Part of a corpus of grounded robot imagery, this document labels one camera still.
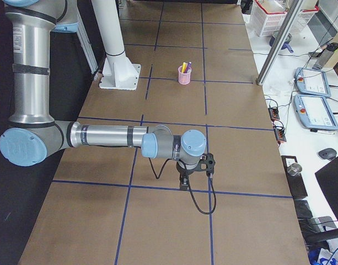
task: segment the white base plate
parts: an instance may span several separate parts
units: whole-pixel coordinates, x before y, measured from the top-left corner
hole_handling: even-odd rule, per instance
[[[141,71],[141,65],[132,64],[133,67],[138,72],[138,77],[130,77],[127,80],[121,82],[118,86],[115,85],[115,75],[107,75],[106,73],[111,72],[109,63],[107,63],[107,60],[105,61],[104,69],[103,69],[103,77],[99,83],[99,87],[103,89],[120,89],[120,90],[136,90],[138,81],[139,81],[139,75]]]

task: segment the pen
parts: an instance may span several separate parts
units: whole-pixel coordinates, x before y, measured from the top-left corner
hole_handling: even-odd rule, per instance
[[[189,69],[190,69],[191,65],[192,65],[192,62],[189,62],[189,64],[187,65],[187,67],[186,67],[186,69],[185,69],[185,72],[184,72],[184,73],[187,73],[187,72],[189,71]]]
[[[187,69],[187,63],[184,62],[184,63],[182,64],[181,72],[182,72],[182,73],[185,73],[186,69]]]

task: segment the label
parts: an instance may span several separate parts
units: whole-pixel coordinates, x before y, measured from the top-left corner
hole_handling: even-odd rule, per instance
[[[13,28],[13,52],[23,53],[23,30],[22,28]]]
[[[181,137],[180,135],[174,135],[173,141],[173,160],[180,160],[180,149],[181,149]]]
[[[81,142],[82,145],[89,145],[87,140],[87,131],[88,131],[89,125],[83,125],[81,129]]]

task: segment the metal bracket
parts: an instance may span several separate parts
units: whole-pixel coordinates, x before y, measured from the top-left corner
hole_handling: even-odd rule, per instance
[[[176,163],[176,169],[180,173],[180,190],[187,190],[189,186],[189,175],[194,172],[203,172],[205,171],[207,176],[212,178],[214,174],[214,165],[215,165],[214,155],[212,153],[207,153],[202,156],[199,160],[197,166],[193,169],[184,169],[179,163]]]

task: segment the computer mouse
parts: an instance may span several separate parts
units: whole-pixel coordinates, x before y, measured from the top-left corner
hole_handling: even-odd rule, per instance
[[[333,160],[336,157],[336,151],[333,148],[326,148],[319,151],[318,156],[322,159]]]

